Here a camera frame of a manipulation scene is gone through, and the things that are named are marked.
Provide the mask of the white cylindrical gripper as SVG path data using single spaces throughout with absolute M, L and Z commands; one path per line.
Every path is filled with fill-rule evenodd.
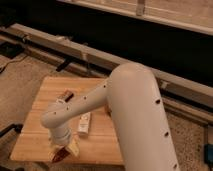
M 61 149 L 61 146 L 66 146 L 69 144 L 71 130 L 67 125 L 62 125 L 50 129 L 49 132 L 51 141 L 54 143 L 50 145 L 49 159 L 50 161 L 53 161 L 56 153 Z M 70 144 L 67 146 L 67 149 L 74 157 L 79 156 L 80 150 L 76 140 L 72 140 Z

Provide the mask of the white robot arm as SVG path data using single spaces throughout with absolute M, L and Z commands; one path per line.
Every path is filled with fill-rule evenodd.
M 103 105 L 111 110 L 126 171 L 180 171 L 156 78 L 142 64 L 121 64 L 86 94 L 53 103 L 41 124 L 54 143 L 66 145 L 71 136 L 68 121 Z

